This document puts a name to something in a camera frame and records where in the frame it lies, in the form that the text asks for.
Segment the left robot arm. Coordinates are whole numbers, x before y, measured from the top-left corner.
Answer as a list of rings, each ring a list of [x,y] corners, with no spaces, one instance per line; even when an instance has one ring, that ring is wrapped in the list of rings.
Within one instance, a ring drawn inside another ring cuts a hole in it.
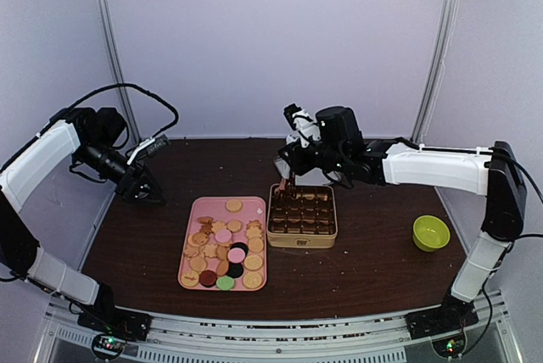
[[[18,280],[65,298],[103,332],[127,321],[113,289],[77,266],[93,212],[109,189],[139,206],[165,195],[146,164],[168,143],[165,133],[120,151],[127,126],[114,107],[65,108],[1,168],[1,263]]]

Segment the swirl butter cookie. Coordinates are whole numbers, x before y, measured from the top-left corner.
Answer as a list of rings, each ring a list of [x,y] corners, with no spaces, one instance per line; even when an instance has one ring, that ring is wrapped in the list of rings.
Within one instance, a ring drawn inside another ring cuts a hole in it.
[[[274,197],[277,199],[284,199],[288,196],[288,190],[286,188],[278,187],[274,191]]]

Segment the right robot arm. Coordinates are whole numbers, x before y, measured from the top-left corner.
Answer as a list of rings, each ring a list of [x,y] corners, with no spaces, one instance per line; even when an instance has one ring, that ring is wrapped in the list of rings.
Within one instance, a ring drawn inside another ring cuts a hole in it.
[[[527,187],[510,145],[436,148],[403,137],[366,142],[353,109],[333,106],[310,115],[292,103],[283,115],[292,129],[278,151],[286,177],[319,170],[345,188],[421,185],[472,193],[486,199],[480,232],[456,274],[435,323],[446,331],[467,317],[467,307],[523,233]]]

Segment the metal serving tongs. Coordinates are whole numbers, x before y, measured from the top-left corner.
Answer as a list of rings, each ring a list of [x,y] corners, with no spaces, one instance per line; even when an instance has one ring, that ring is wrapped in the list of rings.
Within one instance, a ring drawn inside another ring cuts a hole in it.
[[[278,188],[286,188],[288,190],[288,196],[284,199],[277,199],[274,197],[274,191]],[[289,199],[296,199],[296,174],[291,170],[288,169],[286,171],[286,174],[281,176],[281,180],[278,183],[277,187],[273,190],[272,197],[278,201],[286,201]]]

